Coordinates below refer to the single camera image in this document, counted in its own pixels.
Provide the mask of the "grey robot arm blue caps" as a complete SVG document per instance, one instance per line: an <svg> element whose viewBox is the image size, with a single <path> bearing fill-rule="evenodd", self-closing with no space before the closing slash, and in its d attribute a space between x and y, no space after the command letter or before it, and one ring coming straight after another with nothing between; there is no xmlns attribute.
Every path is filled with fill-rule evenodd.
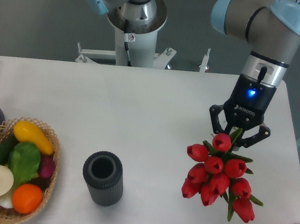
<svg viewBox="0 0 300 224"><path fill-rule="evenodd" d="M157 33L167 21L163 0L86 0L98 15L107 15L115 29L115 56L120 66L164 68L169 53L156 56ZM300 44L299 0L217 0L212 27L241 38L252 50L233 92L222 105L210 107L216 134L241 134L233 150L250 147L269 137L264 114Z"/></svg>

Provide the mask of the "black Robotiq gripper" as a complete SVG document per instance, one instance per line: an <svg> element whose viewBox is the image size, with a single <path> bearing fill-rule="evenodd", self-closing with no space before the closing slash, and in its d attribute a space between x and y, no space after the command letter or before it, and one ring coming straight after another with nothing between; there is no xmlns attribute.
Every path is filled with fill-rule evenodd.
<svg viewBox="0 0 300 224"><path fill-rule="evenodd" d="M242 132L234 143L234 151L241 147L249 148L268 138L271 130L264 125L264 116L276 91L276 87L268 87L244 74L239 75L229 100L224 105L209 108L213 132L229 134L233 127L248 131L259 126L258 132L250 137L243 138ZM219 121L223 110L227 122L224 129Z"/></svg>

